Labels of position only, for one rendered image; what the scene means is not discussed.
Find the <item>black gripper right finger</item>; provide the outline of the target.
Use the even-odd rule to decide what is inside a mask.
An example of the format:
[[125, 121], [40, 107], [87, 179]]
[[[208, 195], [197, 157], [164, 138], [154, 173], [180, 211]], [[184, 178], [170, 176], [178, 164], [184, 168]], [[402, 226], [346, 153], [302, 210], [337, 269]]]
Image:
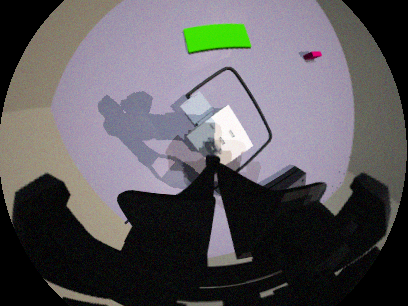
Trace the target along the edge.
[[285, 210], [320, 201], [325, 193], [324, 182], [297, 186], [297, 188], [272, 190], [264, 188], [241, 176], [236, 170], [219, 166], [219, 190], [223, 198], [225, 217], [237, 260], [251, 256], [251, 250], [267, 234], [276, 218]]

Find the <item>small pink block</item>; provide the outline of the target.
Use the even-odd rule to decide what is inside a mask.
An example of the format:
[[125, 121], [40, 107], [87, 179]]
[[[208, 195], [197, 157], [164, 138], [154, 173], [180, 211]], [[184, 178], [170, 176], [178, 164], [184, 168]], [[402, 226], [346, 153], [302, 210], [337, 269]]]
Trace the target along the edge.
[[308, 54], [305, 54], [304, 60], [315, 60], [315, 58], [319, 58], [321, 56], [321, 52], [309, 52]]

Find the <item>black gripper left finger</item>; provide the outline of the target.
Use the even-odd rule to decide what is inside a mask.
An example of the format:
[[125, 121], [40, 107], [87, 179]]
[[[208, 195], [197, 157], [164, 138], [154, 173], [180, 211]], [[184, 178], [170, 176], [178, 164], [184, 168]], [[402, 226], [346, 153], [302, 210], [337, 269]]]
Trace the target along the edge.
[[215, 216], [215, 166], [208, 164], [179, 194], [127, 190], [117, 196], [129, 224], [200, 233], [200, 256], [207, 256]]

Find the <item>white power cube with black cable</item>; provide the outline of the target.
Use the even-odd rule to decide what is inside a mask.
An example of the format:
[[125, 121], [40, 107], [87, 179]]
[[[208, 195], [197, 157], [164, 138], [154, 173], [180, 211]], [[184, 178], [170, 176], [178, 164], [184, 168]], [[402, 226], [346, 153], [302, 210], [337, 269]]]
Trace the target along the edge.
[[217, 156], [220, 157], [220, 164], [224, 165], [235, 160], [252, 146], [248, 134], [245, 133], [243, 126], [237, 121], [229, 106], [217, 109], [216, 113], [213, 113], [203, 124], [193, 128], [187, 137], [204, 158], [209, 153], [201, 146], [203, 141], [207, 141], [208, 137], [215, 137], [216, 144], [223, 148], [223, 152]]

